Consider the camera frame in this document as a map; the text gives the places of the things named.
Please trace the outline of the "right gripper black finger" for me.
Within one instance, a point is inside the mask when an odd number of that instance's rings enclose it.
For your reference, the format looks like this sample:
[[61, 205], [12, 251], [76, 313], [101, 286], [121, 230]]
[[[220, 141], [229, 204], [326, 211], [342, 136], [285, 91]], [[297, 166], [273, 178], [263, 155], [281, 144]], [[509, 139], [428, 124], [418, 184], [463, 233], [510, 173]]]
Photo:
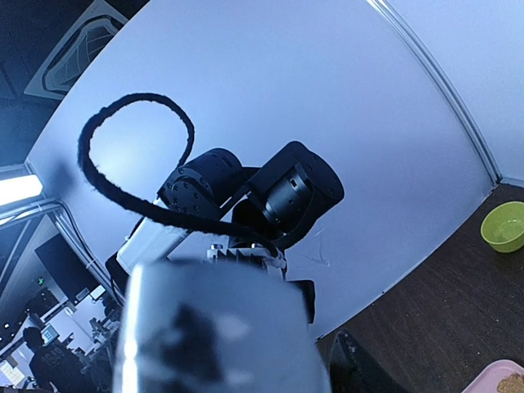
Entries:
[[346, 330], [337, 332], [329, 354], [329, 377], [336, 393], [407, 393]]

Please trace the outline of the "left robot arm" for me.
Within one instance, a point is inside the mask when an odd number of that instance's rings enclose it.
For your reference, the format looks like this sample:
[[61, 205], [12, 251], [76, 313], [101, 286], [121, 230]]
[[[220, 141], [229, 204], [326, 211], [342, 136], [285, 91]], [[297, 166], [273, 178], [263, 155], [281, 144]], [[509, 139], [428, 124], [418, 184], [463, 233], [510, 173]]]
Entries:
[[301, 142], [289, 142], [260, 167], [245, 167], [230, 151], [211, 149], [178, 166], [152, 205], [174, 225], [141, 218], [106, 262], [111, 285], [121, 291], [139, 262], [167, 260], [192, 233], [225, 236], [210, 261], [232, 260], [263, 271], [287, 273], [286, 250], [344, 198], [332, 167]]

